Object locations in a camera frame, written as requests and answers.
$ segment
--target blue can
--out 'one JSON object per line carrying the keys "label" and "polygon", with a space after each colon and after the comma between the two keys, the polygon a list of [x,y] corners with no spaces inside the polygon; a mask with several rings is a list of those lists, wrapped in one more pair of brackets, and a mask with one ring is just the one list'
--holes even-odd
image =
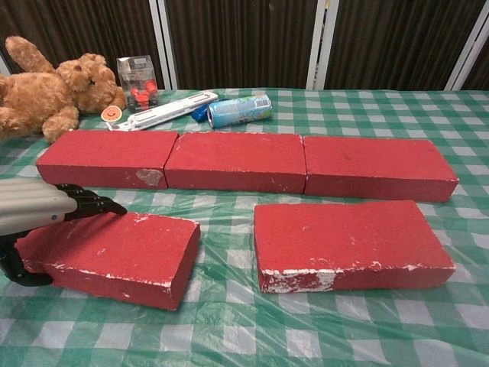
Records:
{"label": "blue can", "polygon": [[266,119],[272,115],[272,102],[266,94],[213,102],[207,109],[212,128]]}

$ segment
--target plastic tablecloth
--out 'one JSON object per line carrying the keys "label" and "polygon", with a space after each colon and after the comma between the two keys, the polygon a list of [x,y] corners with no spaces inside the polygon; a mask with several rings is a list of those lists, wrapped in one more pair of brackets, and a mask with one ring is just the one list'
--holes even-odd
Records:
{"label": "plastic tablecloth", "polygon": [[[256,204],[362,200],[97,189],[131,211],[200,222],[199,255],[179,310],[20,287],[0,275],[1,366],[489,365],[489,92],[216,90],[225,98],[263,91],[273,118],[224,130],[435,143],[461,183],[449,202],[418,205],[456,263],[449,281],[423,290],[262,294],[253,247]],[[165,91],[161,98],[191,94]],[[92,115],[80,128],[105,126]],[[155,129],[210,127],[184,116]],[[38,177],[34,163],[47,147],[40,136],[2,143],[1,177]]]}

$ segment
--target clear plastic sheet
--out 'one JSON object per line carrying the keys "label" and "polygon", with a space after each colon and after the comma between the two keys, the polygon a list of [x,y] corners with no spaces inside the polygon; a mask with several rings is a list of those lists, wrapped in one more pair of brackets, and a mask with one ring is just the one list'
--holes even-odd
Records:
{"label": "clear plastic sheet", "polygon": [[[263,90],[218,92],[236,98]],[[448,203],[419,204],[456,263],[449,281],[424,290],[262,294],[253,246],[255,205],[363,200],[98,189],[130,211],[200,222],[199,255],[179,310],[56,287],[23,288],[0,275],[0,365],[489,365],[489,128],[474,123],[489,118],[489,93],[266,93],[274,106],[271,121],[225,130],[398,138],[424,134],[433,140],[461,178]],[[189,94],[161,97],[168,102]],[[447,102],[454,98],[456,105]],[[408,109],[398,109],[400,105]],[[425,107],[433,105],[436,109]],[[445,116],[450,123],[436,123]],[[104,126],[90,117],[82,128]],[[210,127],[186,116],[157,129]],[[46,147],[39,137],[3,143],[0,173],[35,177],[35,158]]]}

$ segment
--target red foam brick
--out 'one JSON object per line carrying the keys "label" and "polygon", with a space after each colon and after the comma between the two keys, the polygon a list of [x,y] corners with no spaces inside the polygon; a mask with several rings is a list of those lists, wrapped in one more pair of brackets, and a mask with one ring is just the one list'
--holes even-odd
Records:
{"label": "red foam brick", "polygon": [[164,165],[176,132],[75,130],[63,134],[37,160],[49,184],[166,189]]}
{"label": "red foam brick", "polygon": [[199,224],[108,213],[35,229],[17,248],[26,267],[54,285],[175,310],[198,252]]}
{"label": "red foam brick", "polygon": [[196,132],[181,135],[165,166],[169,187],[302,193],[306,164],[295,134]]}
{"label": "red foam brick", "polygon": [[306,195],[445,202],[458,178],[429,140],[304,137]]}
{"label": "red foam brick", "polygon": [[435,287],[455,270],[413,201],[258,205],[260,289]]}

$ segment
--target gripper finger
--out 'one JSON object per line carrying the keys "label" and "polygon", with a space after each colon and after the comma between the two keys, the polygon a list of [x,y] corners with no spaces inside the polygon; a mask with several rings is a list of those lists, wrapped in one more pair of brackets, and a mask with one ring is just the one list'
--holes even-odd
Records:
{"label": "gripper finger", "polygon": [[99,197],[96,193],[90,190],[85,190],[83,188],[76,188],[76,187],[65,187],[63,189],[60,189],[63,191],[66,195],[69,197],[76,199],[78,197]]}
{"label": "gripper finger", "polygon": [[51,284],[53,279],[48,274],[30,273],[24,267],[21,256],[14,246],[17,238],[22,236],[24,233],[0,236],[0,269],[8,279],[25,287]]}
{"label": "gripper finger", "polygon": [[78,208],[67,213],[64,217],[65,220],[73,220],[78,218],[86,218],[88,216],[94,216],[100,213],[113,212],[115,214],[126,214],[128,211],[120,204],[117,204],[108,197],[78,197],[74,198],[78,204]]}

